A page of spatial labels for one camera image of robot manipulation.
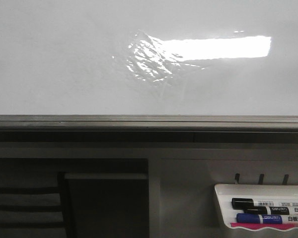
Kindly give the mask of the black capped whiteboard marker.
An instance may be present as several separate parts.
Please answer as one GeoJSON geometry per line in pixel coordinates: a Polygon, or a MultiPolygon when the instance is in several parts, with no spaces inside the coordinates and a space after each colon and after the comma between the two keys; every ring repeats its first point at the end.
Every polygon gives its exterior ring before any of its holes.
{"type": "Polygon", "coordinates": [[[255,206],[271,207],[298,207],[298,199],[277,198],[233,198],[231,200],[233,209],[245,209],[255,206]]]}

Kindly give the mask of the blue capped whiteboard marker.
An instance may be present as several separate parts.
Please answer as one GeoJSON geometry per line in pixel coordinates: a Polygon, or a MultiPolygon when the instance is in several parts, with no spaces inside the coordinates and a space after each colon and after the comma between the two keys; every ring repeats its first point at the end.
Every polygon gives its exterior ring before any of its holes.
{"type": "Polygon", "coordinates": [[[247,213],[238,213],[236,215],[238,223],[251,224],[298,224],[298,215],[256,215],[247,213]]]}

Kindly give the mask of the dark cabinet panel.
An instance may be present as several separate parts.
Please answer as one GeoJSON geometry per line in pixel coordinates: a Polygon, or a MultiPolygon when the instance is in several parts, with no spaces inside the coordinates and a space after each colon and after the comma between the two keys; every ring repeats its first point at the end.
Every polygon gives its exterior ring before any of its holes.
{"type": "Polygon", "coordinates": [[[68,173],[79,238],[148,238],[149,181],[146,174],[68,173]]]}

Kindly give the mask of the black metal hook left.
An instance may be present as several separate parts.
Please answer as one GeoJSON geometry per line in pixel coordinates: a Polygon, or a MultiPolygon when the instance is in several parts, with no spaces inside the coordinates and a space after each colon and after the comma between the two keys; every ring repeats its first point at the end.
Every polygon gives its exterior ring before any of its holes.
{"type": "Polygon", "coordinates": [[[240,174],[236,173],[234,177],[234,184],[239,184],[240,174]]]}

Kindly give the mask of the black metal hook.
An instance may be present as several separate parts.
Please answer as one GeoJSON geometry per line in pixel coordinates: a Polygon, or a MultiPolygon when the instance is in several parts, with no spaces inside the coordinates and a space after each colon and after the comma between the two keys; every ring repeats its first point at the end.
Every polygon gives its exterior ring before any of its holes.
{"type": "Polygon", "coordinates": [[[288,184],[288,179],[289,179],[289,175],[288,174],[285,174],[284,175],[284,178],[283,178],[282,185],[287,185],[288,184]]]}
{"type": "Polygon", "coordinates": [[[262,185],[263,182],[264,182],[264,174],[260,174],[260,176],[259,176],[259,180],[258,180],[258,184],[259,184],[259,185],[262,185]]]}
{"type": "Polygon", "coordinates": [[[234,177],[234,184],[239,184],[240,174],[236,173],[234,177]]]}

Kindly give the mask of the white plastic marker tray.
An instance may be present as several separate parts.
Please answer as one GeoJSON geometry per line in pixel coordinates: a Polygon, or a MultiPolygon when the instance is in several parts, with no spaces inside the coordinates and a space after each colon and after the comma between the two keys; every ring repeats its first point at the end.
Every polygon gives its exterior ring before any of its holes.
{"type": "Polygon", "coordinates": [[[251,230],[243,227],[231,227],[238,223],[236,215],[244,209],[233,209],[233,198],[277,198],[298,199],[298,185],[251,185],[251,184],[217,184],[215,185],[215,204],[221,229],[226,238],[298,238],[298,228],[278,230],[261,228],[251,230]]]}

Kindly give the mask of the black metal hook middle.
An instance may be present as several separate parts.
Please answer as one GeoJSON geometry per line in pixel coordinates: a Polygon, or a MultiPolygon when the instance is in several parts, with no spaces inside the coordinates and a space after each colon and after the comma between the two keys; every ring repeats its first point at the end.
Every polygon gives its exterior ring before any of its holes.
{"type": "Polygon", "coordinates": [[[259,185],[262,185],[263,182],[264,182],[264,174],[260,174],[260,176],[259,176],[259,180],[258,180],[258,184],[259,184],[259,185]]]}

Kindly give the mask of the pink eraser strip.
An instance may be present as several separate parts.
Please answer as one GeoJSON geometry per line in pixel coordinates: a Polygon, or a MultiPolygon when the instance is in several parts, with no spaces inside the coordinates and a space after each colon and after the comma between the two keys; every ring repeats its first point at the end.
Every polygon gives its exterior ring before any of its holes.
{"type": "Polygon", "coordinates": [[[288,230],[291,228],[298,228],[298,224],[254,224],[254,223],[231,223],[232,228],[243,227],[251,230],[258,230],[261,228],[275,228],[278,230],[288,230]]]}

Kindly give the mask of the black metal hook right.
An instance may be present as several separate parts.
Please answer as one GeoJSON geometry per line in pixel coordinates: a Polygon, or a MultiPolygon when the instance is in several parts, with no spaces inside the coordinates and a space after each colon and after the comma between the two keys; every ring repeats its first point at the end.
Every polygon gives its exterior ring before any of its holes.
{"type": "Polygon", "coordinates": [[[284,178],[283,178],[282,185],[287,185],[288,184],[288,179],[289,179],[289,175],[288,174],[285,174],[284,175],[284,178]]]}

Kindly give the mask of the dark slatted chair back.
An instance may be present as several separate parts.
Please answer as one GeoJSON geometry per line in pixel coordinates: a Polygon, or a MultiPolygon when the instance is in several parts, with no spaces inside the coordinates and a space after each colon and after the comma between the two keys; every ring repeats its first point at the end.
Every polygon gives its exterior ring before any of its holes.
{"type": "Polygon", "coordinates": [[[0,211],[3,212],[22,212],[26,215],[31,213],[58,213],[61,212],[61,221],[46,222],[0,222],[0,229],[56,229],[64,228],[67,238],[77,237],[75,219],[72,209],[69,183],[66,173],[58,172],[56,187],[35,187],[35,188],[13,188],[0,187],[0,194],[9,195],[44,195],[57,194],[60,198],[59,205],[3,205],[0,204],[0,211]]]}

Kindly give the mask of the white whiteboard with aluminium frame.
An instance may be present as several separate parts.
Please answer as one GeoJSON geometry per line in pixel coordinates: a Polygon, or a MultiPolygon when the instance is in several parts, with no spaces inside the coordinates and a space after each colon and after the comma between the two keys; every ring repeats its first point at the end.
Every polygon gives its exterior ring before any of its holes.
{"type": "Polygon", "coordinates": [[[0,0],[0,141],[298,143],[298,0],[0,0]]]}

